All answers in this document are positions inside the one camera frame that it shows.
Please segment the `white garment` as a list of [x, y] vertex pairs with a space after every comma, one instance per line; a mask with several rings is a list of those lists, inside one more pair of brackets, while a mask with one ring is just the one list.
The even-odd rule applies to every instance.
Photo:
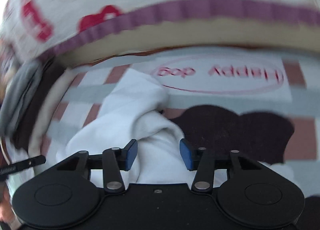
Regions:
[[[112, 147], [123, 148], [135, 139], [137, 157], [132, 168], [121, 174], [125, 186], [131, 183], [191, 185], [195, 173], [187, 170], [179, 150], [180, 140], [185, 139], [183, 131], [162, 114], [168, 99], [168, 92], [156, 79], [128, 69], [103, 100], [98, 117], [57, 152], [57, 161], [78, 151], [93, 155]], [[283, 162], [260, 163], [290, 181], [295, 179], [293, 170]]]

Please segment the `grey folded garment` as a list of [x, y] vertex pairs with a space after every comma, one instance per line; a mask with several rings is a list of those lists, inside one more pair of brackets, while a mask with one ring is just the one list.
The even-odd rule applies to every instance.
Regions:
[[43, 75], [43, 64], [33, 60], [23, 64], [12, 78], [1, 106], [1, 137], [11, 137], [29, 106]]

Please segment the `checkered pink grey blanket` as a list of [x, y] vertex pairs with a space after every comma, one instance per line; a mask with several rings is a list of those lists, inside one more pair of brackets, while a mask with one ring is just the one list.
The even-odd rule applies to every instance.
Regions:
[[288, 117], [295, 131], [286, 145], [266, 140], [259, 147], [239, 149], [273, 164], [298, 183], [305, 196], [319, 195], [319, 55], [304, 52], [196, 47], [77, 67], [43, 139], [44, 168], [100, 115], [105, 97], [129, 68], [164, 86], [170, 95], [164, 110], [169, 119], [192, 109], [189, 120], [199, 125], [203, 120], [198, 114], [206, 105], [240, 115], [265, 111]]

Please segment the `white cartoon print quilt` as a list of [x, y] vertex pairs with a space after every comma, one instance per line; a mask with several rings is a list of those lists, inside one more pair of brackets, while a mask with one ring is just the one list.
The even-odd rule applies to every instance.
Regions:
[[187, 45], [318, 52], [319, 0], [7, 0], [1, 43], [68, 64]]

